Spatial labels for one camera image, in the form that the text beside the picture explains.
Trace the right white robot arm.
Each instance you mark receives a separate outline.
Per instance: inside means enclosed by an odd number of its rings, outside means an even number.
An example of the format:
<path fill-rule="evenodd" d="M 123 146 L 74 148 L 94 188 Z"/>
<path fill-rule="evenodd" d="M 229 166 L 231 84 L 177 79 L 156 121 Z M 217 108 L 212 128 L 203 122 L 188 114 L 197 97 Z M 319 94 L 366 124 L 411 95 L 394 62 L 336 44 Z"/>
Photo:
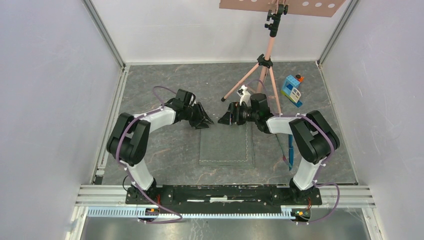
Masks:
<path fill-rule="evenodd" d="M 231 102 L 218 123 L 240 126 L 252 122 L 265 134 L 293 136 L 302 159 L 290 180 L 288 196 L 293 203 L 302 204 L 309 198 L 309 190 L 315 187 L 320 166 L 339 147 L 338 136 L 318 110 L 307 114 L 275 115 L 264 93 L 254 93 L 249 99 L 250 105 Z"/>

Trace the grey cloth napkin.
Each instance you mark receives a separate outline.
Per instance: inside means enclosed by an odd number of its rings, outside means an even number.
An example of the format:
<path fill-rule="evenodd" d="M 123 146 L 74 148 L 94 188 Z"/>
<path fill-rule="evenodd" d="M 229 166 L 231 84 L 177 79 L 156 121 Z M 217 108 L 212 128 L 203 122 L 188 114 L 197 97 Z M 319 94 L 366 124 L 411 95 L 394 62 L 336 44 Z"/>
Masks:
<path fill-rule="evenodd" d="M 216 124 L 200 130 L 199 164 L 216 168 L 252 169 L 252 125 Z"/>

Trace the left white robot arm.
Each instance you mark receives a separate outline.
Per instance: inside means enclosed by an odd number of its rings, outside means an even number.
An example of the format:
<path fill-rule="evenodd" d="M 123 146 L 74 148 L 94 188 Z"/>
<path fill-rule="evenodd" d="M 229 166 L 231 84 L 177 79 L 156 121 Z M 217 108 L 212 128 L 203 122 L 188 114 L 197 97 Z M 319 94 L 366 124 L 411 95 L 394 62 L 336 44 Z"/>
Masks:
<path fill-rule="evenodd" d="M 121 113 L 108 138 L 106 150 L 123 166 L 145 204 L 157 198 L 156 180 L 149 173 L 144 157 L 150 133 L 165 126 L 188 121 L 196 129 L 207 129 L 214 122 L 190 91 L 178 89 L 175 96 L 146 113 Z"/>

